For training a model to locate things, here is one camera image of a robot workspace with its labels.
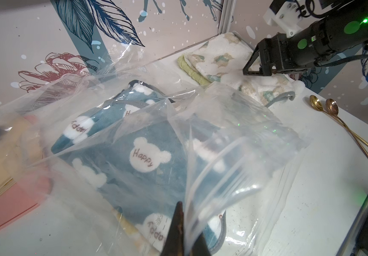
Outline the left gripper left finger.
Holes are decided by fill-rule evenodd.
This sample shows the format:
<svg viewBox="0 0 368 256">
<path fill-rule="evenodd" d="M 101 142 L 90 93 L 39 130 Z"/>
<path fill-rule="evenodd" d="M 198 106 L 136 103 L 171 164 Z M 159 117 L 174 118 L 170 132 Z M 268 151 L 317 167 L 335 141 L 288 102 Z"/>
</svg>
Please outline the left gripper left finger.
<svg viewBox="0 0 368 256">
<path fill-rule="evenodd" d="M 161 252 L 161 256 L 184 255 L 184 213 L 183 203 L 178 202 L 175 207 L 169 233 Z"/>
</svg>

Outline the teal bear print blanket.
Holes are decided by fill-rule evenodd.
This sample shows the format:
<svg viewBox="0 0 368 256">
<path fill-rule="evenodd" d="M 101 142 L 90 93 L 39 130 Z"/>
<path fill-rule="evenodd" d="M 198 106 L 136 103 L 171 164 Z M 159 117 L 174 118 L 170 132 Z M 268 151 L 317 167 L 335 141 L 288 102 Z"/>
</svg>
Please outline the teal bear print blanket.
<svg viewBox="0 0 368 256">
<path fill-rule="evenodd" d="M 51 152 L 132 227 L 140 250 L 160 253 L 175 206 L 185 199 L 188 145 L 204 167 L 215 153 L 202 144 L 219 127 L 196 115 L 170 122 L 174 101 L 144 81 L 113 82 L 107 90 L 111 97 L 73 118 Z"/>
</svg>

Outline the clear plastic vacuum bag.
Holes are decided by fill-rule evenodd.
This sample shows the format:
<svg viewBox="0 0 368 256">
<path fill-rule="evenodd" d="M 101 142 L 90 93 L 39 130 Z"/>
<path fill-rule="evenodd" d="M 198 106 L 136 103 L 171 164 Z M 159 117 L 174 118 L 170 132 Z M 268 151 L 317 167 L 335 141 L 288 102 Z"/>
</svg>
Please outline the clear plastic vacuum bag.
<svg viewBox="0 0 368 256">
<path fill-rule="evenodd" d="M 22 116 L 38 121 L 21 139 L 22 148 L 39 139 L 44 157 L 23 160 L 15 181 L 40 175 L 51 178 L 46 201 L 64 213 L 64 226 L 47 253 L 54 256 L 159 256 L 140 250 L 115 209 L 51 147 L 73 118 L 109 99 L 113 82 L 144 81 L 172 99 L 170 122 L 196 115 L 219 131 L 202 144 L 215 153 L 204 167 L 187 149 L 187 184 L 183 203 L 184 254 L 201 233 L 210 254 L 258 256 L 285 205 L 307 142 L 267 107 L 219 82 L 207 87 L 185 85 L 178 74 L 149 64 L 142 50 L 114 48 L 101 65 L 87 63 L 79 73 L 63 75 L 0 107 L 0 126 Z"/>
</svg>

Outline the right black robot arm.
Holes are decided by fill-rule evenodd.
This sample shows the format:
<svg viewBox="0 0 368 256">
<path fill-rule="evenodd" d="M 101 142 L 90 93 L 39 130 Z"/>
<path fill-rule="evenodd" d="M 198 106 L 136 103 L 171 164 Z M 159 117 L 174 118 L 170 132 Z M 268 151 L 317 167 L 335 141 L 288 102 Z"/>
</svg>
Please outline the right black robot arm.
<svg viewBox="0 0 368 256">
<path fill-rule="evenodd" d="M 283 33 L 264 38 L 243 68 L 246 76 L 299 74 L 368 58 L 368 1 L 273 1 L 264 15 Z"/>
</svg>

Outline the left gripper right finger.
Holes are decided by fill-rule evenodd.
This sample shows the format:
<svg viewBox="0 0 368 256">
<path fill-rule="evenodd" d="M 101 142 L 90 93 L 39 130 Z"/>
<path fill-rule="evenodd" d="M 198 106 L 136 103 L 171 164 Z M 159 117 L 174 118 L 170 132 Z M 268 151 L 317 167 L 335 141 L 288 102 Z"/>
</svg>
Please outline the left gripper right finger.
<svg viewBox="0 0 368 256">
<path fill-rule="evenodd" d="M 194 243 L 190 251 L 190 256 L 211 256 L 203 233 L 199 235 L 198 239 Z"/>
</svg>

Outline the white patterned blanket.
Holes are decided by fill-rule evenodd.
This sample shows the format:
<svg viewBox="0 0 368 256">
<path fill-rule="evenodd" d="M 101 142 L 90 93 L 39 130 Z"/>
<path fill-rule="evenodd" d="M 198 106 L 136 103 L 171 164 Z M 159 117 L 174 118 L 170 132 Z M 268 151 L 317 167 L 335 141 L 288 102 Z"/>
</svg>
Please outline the white patterned blanket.
<svg viewBox="0 0 368 256">
<path fill-rule="evenodd" d="M 302 81 L 293 80 L 284 74 L 243 75 L 243 68 L 252 53 L 253 50 L 234 33 L 225 33 L 184 56 L 187 63 L 211 83 L 230 86 L 267 107 L 303 92 L 305 84 Z"/>
</svg>

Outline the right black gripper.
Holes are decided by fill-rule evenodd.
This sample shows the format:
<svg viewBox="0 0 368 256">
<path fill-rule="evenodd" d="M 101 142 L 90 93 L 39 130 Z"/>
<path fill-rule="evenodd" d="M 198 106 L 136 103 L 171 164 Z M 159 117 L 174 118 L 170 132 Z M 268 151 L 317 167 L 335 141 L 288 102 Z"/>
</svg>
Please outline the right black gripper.
<svg viewBox="0 0 368 256">
<path fill-rule="evenodd" d="M 255 48 L 250 59 L 243 68 L 245 76 L 271 76 L 273 74 L 298 74 L 305 72 L 312 65 L 298 65 L 292 59 L 289 50 L 289 40 L 285 34 L 276 34 L 272 38 L 265 38 L 259 43 L 259 48 Z M 257 58 L 260 57 L 261 66 L 256 70 L 251 67 Z"/>
</svg>

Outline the green fleece blanket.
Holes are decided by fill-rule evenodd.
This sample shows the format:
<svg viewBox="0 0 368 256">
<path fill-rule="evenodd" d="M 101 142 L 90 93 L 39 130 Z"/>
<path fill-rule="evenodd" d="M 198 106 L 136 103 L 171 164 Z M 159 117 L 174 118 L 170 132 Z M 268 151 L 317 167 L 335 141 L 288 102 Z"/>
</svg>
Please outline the green fleece blanket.
<svg viewBox="0 0 368 256">
<path fill-rule="evenodd" d="M 184 55 L 178 57 L 177 59 L 178 66 L 188 75 L 190 76 L 195 82 L 197 82 L 202 87 L 207 87 L 211 84 L 209 80 L 207 80 L 204 76 L 201 75 L 199 71 L 195 68 L 190 66 Z"/>
</svg>

